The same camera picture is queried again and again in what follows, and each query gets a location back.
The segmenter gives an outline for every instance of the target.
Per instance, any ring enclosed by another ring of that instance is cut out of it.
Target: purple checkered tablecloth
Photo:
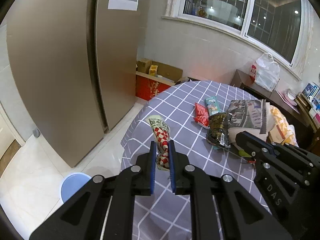
[[[205,139],[207,130],[193,120],[195,103],[205,105],[204,99],[211,96],[217,97],[223,111],[228,109],[231,100],[255,99],[239,88],[213,81],[185,82],[170,87],[141,109],[124,135],[121,141],[124,147],[121,170],[134,165],[139,154],[149,152],[154,135],[145,118],[160,115],[170,126],[170,137],[174,140],[177,152],[186,154],[191,164],[202,168],[207,174],[217,177],[232,175],[269,210],[253,183],[254,166],[231,150],[214,150]],[[156,168],[154,194],[151,197],[136,197],[132,239],[191,239],[189,196],[172,193],[168,171]]]

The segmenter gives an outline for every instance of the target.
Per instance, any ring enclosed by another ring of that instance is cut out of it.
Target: green snack package
[[[216,97],[210,97],[205,100],[205,103],[208,108],[209,116],[220,113],[220,106]]]

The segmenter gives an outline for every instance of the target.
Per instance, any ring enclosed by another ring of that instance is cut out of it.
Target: refrigerator
[[[7,46],[22,101],[74,167],[135,103],[139,0],[15,0]]]

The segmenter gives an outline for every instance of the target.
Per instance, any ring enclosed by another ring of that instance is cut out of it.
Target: white wall
[[[25,108],[14,82],[7,51],[6,20],[0,25],[0,102],[3,105],[11,123],[26,141],[36,128]]]
[[[303,88],[309,82],[319,84],[319,72],[320,72],[320,19],[314,11],[314,23],[313,34],[311,41],[311,48],[308,54],[305,69],[302,75],[301,86]]]
[[[262,52],[227,34],[176,20],[162,19],[167,0],[140,0],[142,14],[138,58],[146,57],[183,69],[184,76],[229,84],[236,69],[249,72]],[[313,43],[320,43],[320,21]],[[314,67],[319,55],[309,54]],[[314,78],[308,69],[304,79]],[[300,87],[290,72],[281,67],[279,89]]]

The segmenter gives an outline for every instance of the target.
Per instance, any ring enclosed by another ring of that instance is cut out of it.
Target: blue plastic basin
[[[81,172],[75,172],[63,180],[60,187],[60,198],[65,203],[71,198],[79,189],[81,189],[91,177]]]

